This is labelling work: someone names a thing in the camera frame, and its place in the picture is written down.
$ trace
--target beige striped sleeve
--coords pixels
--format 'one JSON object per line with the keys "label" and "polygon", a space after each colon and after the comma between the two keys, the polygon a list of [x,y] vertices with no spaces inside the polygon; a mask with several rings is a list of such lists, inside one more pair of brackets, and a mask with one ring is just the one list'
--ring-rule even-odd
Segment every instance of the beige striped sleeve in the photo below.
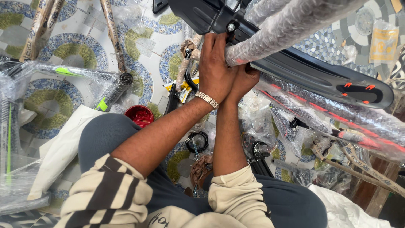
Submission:
{"label": "beige striped sleeve", "polygon": [[133,167],[107,154],[82,174],[69,194],[57,228],[126,228],[146,219],[152,188]]}
{"label": "beige striped sleeve", "polygon": [[213,177],[208,203],[214,212],[230,215],[247,228],[274,228],[261,187],[263,185],[257,182],[250,166],[246,166],[236,172]]}

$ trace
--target metal watch band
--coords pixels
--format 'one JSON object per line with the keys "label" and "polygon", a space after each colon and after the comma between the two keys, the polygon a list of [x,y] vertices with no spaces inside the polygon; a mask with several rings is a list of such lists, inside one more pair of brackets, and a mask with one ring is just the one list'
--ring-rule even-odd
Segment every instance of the metal watch band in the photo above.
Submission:
{"label": "metal watch band", "polygon": [[219,104],[212,99],[210,96],[208,96],[207,94],[198,91],[196,93],[196,97],[202,98],[204,101],[208,102],[210,105],[212,105],[212,107],[214,107],[214,109],[217,109],[219,107]]}

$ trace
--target sweatshirt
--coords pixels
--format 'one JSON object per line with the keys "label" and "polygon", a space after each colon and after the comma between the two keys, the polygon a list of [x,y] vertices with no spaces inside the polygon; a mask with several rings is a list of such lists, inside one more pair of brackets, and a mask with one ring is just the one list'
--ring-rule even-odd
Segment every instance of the sweatshirt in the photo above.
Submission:
{"label": "sweatshirt", "polygon": [[55,228],[274,228],[262,186],[246,166],[212,178],[208,202],[214,212],[195,216],[167,206],[148,214],[153,190],[146,179],[107,154],[72,186]]}

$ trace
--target hand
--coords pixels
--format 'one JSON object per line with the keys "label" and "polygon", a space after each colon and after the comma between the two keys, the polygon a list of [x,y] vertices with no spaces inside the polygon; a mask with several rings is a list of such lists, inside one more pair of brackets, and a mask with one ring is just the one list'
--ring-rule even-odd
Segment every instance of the hand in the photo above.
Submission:
{"label": "hand", "polygon": [[225,62],[226,33],[207,33],[201,49],[199,91],[207,94],[218,104],[228,95],[237,67],[228,67]]}
{"label": "hand", "polygon": [[235,81],[226,97],[227,102],[238,104],[242,97],[249,92],[260,80],[260,71],[250,67],[250,64],[234,66],[238,68]]}

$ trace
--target red paint can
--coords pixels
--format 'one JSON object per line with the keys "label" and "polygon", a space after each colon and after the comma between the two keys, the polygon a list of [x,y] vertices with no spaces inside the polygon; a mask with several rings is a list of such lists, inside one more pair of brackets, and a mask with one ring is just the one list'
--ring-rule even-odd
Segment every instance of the red paint can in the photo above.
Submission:
{"label": "red paint can", "polygon": [[134,123],[142,128],[153,122],[152,111],[143,105],[134,105],[128,108],[124,115],[128,116]]}

